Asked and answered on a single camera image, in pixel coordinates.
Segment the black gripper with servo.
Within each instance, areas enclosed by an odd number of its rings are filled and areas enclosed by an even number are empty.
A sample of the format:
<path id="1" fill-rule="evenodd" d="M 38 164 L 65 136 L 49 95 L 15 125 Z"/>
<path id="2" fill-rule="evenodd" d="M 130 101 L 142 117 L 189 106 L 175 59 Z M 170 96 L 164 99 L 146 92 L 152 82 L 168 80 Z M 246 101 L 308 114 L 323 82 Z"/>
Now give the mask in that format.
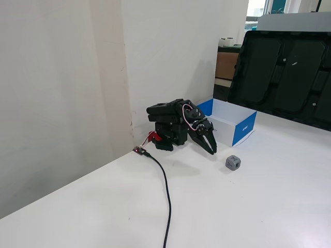
<path id="1" fill-rule="evenodd" d="M 209 154 L 217 152 L 217 143 L 213 135 L 214 126 L 207 118 L 195 120 L 188 131 L 191 139 Z"/>

